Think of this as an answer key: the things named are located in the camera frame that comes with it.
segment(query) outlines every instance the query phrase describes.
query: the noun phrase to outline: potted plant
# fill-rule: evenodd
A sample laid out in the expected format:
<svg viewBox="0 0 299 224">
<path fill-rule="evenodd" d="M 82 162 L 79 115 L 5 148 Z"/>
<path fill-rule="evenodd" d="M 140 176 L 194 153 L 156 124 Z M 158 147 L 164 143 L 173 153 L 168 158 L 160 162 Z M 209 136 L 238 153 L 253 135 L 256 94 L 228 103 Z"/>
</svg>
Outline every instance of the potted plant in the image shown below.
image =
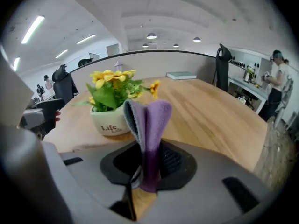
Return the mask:
<svg viewBox="0 0 299 224">
<path fill-rule="evenodd" d="M 80 102 L 90 104 L 90 116 L 97 130 L 102 135 L 114 136 L 129 132 L 123 114 L 123 103 L 129 98 L 138 98 L 143 91 L 150 92 L 157 98 L 157 88 L 160 81 L 155 81 L 149 88 L 142 85 L 142 80 L 133 80 L 136 70 L 95 71 L 90 76 L 95 86 L 86 83 L 91 94 L 89 101 Z"/>
</svg>

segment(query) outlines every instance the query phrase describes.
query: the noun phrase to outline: yellow flower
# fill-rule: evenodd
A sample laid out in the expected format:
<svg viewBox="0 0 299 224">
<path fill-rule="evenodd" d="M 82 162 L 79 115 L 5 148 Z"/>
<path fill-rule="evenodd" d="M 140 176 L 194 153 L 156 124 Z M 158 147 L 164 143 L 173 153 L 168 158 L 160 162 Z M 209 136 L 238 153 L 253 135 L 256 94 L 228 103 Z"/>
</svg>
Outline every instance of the yellow flower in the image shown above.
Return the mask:
<svg viewBox="0 0 299 224">
<path fill-rule="evenodd" d="M 95 83 L 95 88 L 99 89 L 103 86 L 104 84 L 104 80 L 98 80 L 96 83 Z"/>
<path fill-rule="evenodd" d="M 153 84 L 150 85 L 150 93 L 153 95 L 153 97 L 155 99 L 158 98 L 158 96 L 157 96 L 157 90 L 158 90 L 159 85 L 160 85 L 160 81 L 159 80 L 156 80 Z"/>
<path fill-rule="evenodd" d="M 131 78 L 133 77 L 136 70 L 128 70 L 128 71 L 110 71 L 106 70 L 104 72 L 95 71 L 93 74 L 90 74 L 90 76 L 93 78 L 93 83 L 95 83 L 96 88 L 99 89 L 103 86 L 105 81 L 115 81 L 119 80 L 121 82 L 125 81 L 127 77 Z"/>
<path fill-rule="evenodd" d="M 95 104 L 93 97 L 89 97 L 89 102 Z"/>
<path fill-rule="evenodd" d="M 123 82 L 123 81 L 126 80 L 126 76 L 124 76 L 124 75 L 118 76 L 117 74 L 114 74 L 114 75 L 105 75 L 104 76 L 104 80 L 105 81 L 120 80 L 120 81 Z"/>
<path fill-rule="evenodd" d="M 140 96 L 142 96 L 142 92 L 137 93 L 137 94 L 130 94 L 128 98 L 139 98 Z"/>
<path fill-rule="evenodd" d="M 128 76 L 129 78 L 132 78 L 135 74 L 136 70 L 128 70 L 128 71 L 124 71 L 122 74 L 125 76 Z"/>
<path fill-rule="evenodd" d="M 106 70 L 104 72 L 95 71 L 93 74 L 90 74 L 90 76 L 93 78 L 93 83 L 97 83 L 97 81 L 99 81 L 99 80 L 104 80 L 105 75 L 112 75 L 112 74 L 114 74 L 114 72 L 112 72 L 110 70 Z"/>
<path fill-rule="evenodd" d="M 104 80 L 105 81 L 113 81 L 113 80 L 120 80 L 121 82 L 125 81 L 127 77 L 131 78 L 136 70 L 128 70 L 128 71 L 116 71 L 115 73 L 112 74 L 105 74 L 104 75 Z"/>
</svg>

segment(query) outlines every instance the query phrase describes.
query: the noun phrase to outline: book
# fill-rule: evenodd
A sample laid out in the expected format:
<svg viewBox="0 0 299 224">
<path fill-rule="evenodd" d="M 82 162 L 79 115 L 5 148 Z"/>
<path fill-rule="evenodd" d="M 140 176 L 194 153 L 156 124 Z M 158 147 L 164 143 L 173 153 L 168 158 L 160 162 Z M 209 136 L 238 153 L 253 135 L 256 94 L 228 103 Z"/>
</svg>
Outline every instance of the book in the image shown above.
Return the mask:
<svg viewBox="0 0 299 224">
<path fill-rule="evenodd" d="M 196 75 L 191 72 L 167 72 L 166 76 L 173 80 L 187 80 L 187 79 L 196 79 Z"/>
</svg>

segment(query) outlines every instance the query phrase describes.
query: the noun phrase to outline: purple cloth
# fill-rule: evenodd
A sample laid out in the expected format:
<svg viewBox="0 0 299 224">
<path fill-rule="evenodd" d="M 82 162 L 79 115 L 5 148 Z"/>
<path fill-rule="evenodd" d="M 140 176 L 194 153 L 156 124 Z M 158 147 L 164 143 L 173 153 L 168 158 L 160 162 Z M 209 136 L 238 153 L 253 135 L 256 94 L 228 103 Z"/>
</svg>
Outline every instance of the purple cloth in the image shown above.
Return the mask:
<svg viewBox="0 0 299 224">
<path fill-rule="evenodd" d="M 168 101 L 158 100 L 144 106 L 133 100 L 124 104 L 124 114 L 131 132 L 140 145 L 142 166 L 140 187 L 156 192 L 159 181 L 159 148 L 164 129 L 171 117 L 172 107 Z"/>
</svg>

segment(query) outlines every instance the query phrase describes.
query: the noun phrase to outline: wooden table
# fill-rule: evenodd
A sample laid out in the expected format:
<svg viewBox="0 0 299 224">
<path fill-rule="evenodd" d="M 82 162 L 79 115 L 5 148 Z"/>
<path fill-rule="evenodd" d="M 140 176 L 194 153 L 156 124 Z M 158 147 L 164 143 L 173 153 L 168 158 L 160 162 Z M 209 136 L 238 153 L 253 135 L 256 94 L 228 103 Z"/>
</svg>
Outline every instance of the wooden table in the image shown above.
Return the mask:
<svg viewBox="0 0 299 224">
<path fill-rule="evenodd" d="M 149 85 L 157 78 L 146 79 Z M 171 102 L 173 112 L 163 134 L 164 139 L 211 149 L 235 160 L 253 171 L 267 133 L 267 124 L 254 111 L 228 93 L 198 79 L 171 80 L 159 78 L 160 99 Z M 56 128 L 44 141 L 56 145 L 58 152 L 133 140 L 128 133 L 105 137 L 99 134 L 89 116 L 89 106 L 72 106 L 88 100 L 88 92 L 72 99 L 62 110 Z M 154 101 L 145 93 L 139 101 Z"/>
</svg>

